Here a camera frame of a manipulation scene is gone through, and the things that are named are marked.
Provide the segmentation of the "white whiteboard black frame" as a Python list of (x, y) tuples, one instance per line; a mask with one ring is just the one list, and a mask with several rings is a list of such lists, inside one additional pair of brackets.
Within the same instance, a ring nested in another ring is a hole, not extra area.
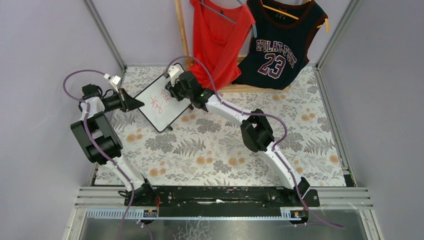
[(139, 111), (159, 133), (170, 127), (191, 104), (186, 98), (178, 101), (171, 96), (166, 89), (170, 81), (169, 77), (161, 74), (135, 96), (136, 100), (144, 103)]

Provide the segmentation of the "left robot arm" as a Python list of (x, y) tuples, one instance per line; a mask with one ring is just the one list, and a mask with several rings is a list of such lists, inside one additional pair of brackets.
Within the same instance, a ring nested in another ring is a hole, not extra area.
[(131, 97), (123, 88), (111, 96), (104, 96), (98, 85), (82, 87), (79, 104), (81, 118), (70, 126), (87, 159), (111, 170), (124, 184), (118, 194), (125, 198), (125, 206), (147, 206), (156, 195), (146, 177), (136, 171), (122, 154), (123, 144), (106, 117), (106, 113), (121, 110), (129, 112), (145, 104)]

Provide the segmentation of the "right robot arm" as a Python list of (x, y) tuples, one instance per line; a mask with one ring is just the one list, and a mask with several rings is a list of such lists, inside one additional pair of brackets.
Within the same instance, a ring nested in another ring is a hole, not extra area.
[(282, 186), (297, 194), (303, 200), (310, 190), (310, 184), (285, 158), (279, 149), (279, 141), (268, 121), (277, 117), (266, 114), (260, 109), (247, 110), (220, 99), (209, 88), (203, 88), (190, 71), (172, 70), (164, 72), (168, 79), (165, 89), (179, 102), (189, 100), (194, 108), (219, 115), (240, 128), (244, 145), (254, 153), (260, 153), (277, 170)]

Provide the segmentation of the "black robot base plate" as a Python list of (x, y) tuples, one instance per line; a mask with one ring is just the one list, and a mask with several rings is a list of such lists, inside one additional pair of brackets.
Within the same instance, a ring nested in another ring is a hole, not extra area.
[(222, 206), (223, 209), (284, 208), (305, 211), (319, 207), (318, 192), (310, 189), (304, 199), (284, 187), (271, 186), (154, 186), (156, 195), (152, 204), (132, 207), (199, 209), (206, 206)]

